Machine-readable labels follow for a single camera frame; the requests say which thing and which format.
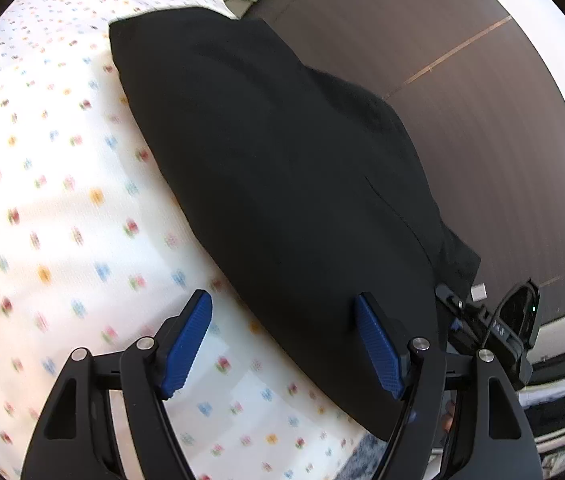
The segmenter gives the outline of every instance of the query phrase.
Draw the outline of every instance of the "dark wooden floor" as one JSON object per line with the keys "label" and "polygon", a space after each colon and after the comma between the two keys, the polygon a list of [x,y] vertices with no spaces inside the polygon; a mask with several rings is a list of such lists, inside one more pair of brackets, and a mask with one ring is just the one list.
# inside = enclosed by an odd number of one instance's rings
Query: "dark wooden floor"
{"label": "dark wooden floor", "polygon": [[490,304],[532,277],[542,321],[565,315],[565,102],[496,0],[261,0],[250,16],[395,108]]}

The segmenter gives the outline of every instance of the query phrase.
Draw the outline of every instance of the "polka dot bedsheet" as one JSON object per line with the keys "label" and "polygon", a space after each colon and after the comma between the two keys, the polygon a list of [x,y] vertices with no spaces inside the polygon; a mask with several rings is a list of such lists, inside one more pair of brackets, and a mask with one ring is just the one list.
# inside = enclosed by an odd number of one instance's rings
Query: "polka dot bedsheet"
{"label": "polka dot bedsheet", "polygon": [[[193,236],[130,113],[108,23],[182,6],[232,16],[222,0],[15,0],[0,17],[5,478],[20,476],[72,349],[126,348],[177,315],[196,288],[212,294],[213,320],[166,410],[197,478],[331,479],[365,435],[241,303]],[[126,474],[142,478],[121,394],[112,401]]]}

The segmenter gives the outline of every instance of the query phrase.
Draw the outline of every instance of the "metal screw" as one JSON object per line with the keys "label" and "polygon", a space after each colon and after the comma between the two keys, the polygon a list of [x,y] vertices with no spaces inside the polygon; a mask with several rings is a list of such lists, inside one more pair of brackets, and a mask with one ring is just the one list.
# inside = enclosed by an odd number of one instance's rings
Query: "metal screw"
{"label": "metal screw", "polygon": [[141,337],[136,343],[136,347],[140,350],[149,350],[154,346],[154,339],[152,337]]}
{"label": "metal screw", "polygon": [[86,357],[86,348],[76,348],[71,352],[71,358],[74,361],[82,361]]}
{"label": "metal screw", "polygon": [[483,348],[480,352],[478,352],[478,357],[480,357],[480,359],[482,359],[485,363],[490,363],[493,361],[493,352]]}
{"label": "metal screw", "polygon": [[416,350],[420,351],[420,352],[424,352],[425,350],[429,349],[429,346],[431,346],[429,344],[428,339],[425,339],[424,337],[415,337],[411,340],[411,344],[413,345],[413,348],[415,348]]}

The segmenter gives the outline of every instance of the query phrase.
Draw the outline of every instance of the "wire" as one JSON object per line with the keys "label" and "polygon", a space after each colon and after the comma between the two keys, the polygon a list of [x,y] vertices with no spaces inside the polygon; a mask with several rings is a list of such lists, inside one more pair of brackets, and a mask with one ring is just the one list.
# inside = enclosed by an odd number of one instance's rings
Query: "wire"
{"label": "wire", "polygon": [[526,288],[531,292],[531,297],[535,298],[536,296],[536,291],[533,290],[533,287],[531,286],[531,284],[529,282],[523,282],[523,283],[516,283],[516,285],[511,287],[511,290],[509,292],[507,292],[504,297],[500,300],[500,303],[498,303],[498,307],[496,307],[496,310],[493,311],[493,315],[491,316],[491,319],[489,320],[489,324],[486,326],[486,333],[485,333],[485,337],[483,338],[482,344],[480,345],[479,350],[482,350],[485,346],[486,346],[486,342],[489,339],[489,334],[491,333],[491,326],[493,325],[493,322],[498,318],[498,316],[500,316],[500,313],[502,312],[502,308],[504,307],[504,305],[507,303],[507,301],[509,301],[513,296],[515,296],[515,294],[517,294],[517,292],[521,289],[521,288]]}

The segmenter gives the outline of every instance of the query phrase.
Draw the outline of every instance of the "blue textured pad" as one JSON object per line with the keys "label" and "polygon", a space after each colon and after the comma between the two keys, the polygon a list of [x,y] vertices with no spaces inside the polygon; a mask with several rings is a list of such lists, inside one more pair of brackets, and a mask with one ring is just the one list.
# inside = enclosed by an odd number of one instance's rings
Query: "blue textured pad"
{"label": "blue textured pad", "polygon": [[398,400],[405,391],[398,356],[369,303],[358,296],[355,304],[356,325],[381,386]]}
{"label": "blue textured pad", "polygon": [[176,390],[184,386],[210,322],[211,296],[205,292],[166,358],[165,380],[160,385],[165,399],[170,399]]}

